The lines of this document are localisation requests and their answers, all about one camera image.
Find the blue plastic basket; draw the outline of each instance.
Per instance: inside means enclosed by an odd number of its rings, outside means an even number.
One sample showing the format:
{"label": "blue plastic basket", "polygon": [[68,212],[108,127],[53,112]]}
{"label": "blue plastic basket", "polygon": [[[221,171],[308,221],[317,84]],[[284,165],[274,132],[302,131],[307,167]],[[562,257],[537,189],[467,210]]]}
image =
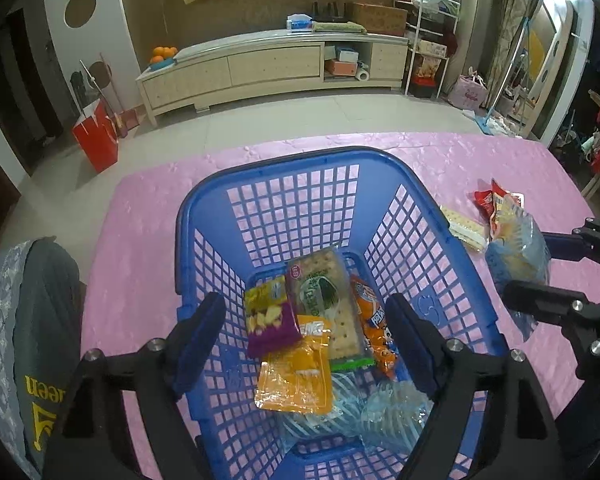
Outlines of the blue plastic basket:
{"label": "blue plastic basket", "polygon": [[[253,403],[257,363],[245,356],[242,295],[283,274],[285,262],[339,245],[350,272],[379,298],[400,292],[445,337],[502,354],[490,299],[461,243],[418,177],[388,153],[342,148],[220,171],[186,197],[176,226],[176,291],[190,317],[212,290],[226,322],[187,394],[217,480],[387,479],[405,457],[368,453],[358,440],[307,442],[282,455],[273,412]],[[476,394],[454,478],[468,471],[484,411]]]}

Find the clothes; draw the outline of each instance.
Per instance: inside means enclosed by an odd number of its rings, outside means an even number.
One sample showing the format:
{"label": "clothes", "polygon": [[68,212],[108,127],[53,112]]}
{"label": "clothes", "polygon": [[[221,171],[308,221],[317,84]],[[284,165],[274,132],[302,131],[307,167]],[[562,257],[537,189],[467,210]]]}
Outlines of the clothes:
{"label": "clothes", "polygon": [[80,359],[79,275],[49,238],[0,253],[0,440],[31,479]]}
{"label": "clothes", "polygon": [[13,380],[13,329],[20,299],[20,283],[32,242],[0,253],[0,440],[29,478],[39,473],[27,460],[24,426]]}
{"label": "clothes", "polygon": [[42,471],[64,389],[80,362],[78,265],[48,238],[34,243],[13,332],[14,375],[25,440]]}
{"label": "clothes", "polygon": [[366,34],[366,28],[354,22],[325,23],[313,22],[314,32],[351,32],[353,34]]}

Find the red snack bag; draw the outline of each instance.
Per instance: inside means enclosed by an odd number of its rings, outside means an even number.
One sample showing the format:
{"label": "red snack bag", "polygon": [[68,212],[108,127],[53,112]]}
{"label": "red snack bag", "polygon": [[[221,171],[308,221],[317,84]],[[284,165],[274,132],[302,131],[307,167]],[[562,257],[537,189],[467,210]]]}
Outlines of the red snack bag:
{"label": "red snack bag", "polygon": [[487,191],[475,191],[474,198],[483,216],[487,220],[490,219],[491,215],[493,215],[493,191],[491,189]]}
{"label": "red snack bag", "polygon": [[482,212],[483,216],[489,220],[491,237],[496,232],[496,212],[502,206],[502,200],[506,194],[510,194],[518,205],[525,208],[525,196],[522,193],[512,193],[500,186],[494,179],[491,179],[491,189],[487,191],[475,191],[475,203]]}
{"label": "red snack bag", "polygon": [[505,195],[509,194],[512,196],[513,200],[524,209],[525,197],[522,193],[512,193],[505,189],[502,189],[499,184],[491,179],[491,191],[493,192],[493,213],[491,213],[491,217],[489,218],[489,226],[491,230],[491,238],[498,229],[498,224],[496,222],[496,215],[498,211],[502,208],[502,202],[504,200]]}

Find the brown wall panel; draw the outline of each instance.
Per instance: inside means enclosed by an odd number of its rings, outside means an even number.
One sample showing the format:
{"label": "brown wall panel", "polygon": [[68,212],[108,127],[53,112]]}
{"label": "brown wall panel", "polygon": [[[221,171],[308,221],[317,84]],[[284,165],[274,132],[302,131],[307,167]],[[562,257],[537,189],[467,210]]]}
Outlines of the brown wall panel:
{"label": "brown wall panel", "polygon": [[[334,0],[122,0],[141,68],[154,46],[182,48],[234,34],[283,28],[294,12],[310,12],[314,1]],[[392,0],[335,0],[390,5]]]}

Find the pink tablecloth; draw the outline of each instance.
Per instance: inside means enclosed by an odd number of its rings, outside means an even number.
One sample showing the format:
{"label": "pink tablecloth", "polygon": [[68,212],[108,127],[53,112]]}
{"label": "pink tablecloth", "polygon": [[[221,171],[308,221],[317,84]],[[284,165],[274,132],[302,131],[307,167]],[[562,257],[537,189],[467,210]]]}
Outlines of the pink tablecloth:
{"label": "pink tablecloth", "polygon": [[[352,134],[266,142],[197,156],[125,177],[115,190],[98,240],[88,286],[82,349],[133,352],[176,323],[175,219],[180,203],[200,180],[218,170],[274,156],[335,146],[375,146],[401,158],[440,204],[478,219],[471,195],[491,177],[524,193],[525,208],[544,231],[568,233],[591,211],[558,162],[538,142],[456,134]],[[522,348],[540,379],[554,415],[579,387],[575,359],[560,329],[541,324],[522,342],[494,290],[483,257],[474,256],[509,346]],[[600,301],[600,266],[589,260],[553,262],[551,284]],[[158,477],[132,396],[126,396],[134,445],[145,475]],[[191,431],[195,425],[188,422]]]}

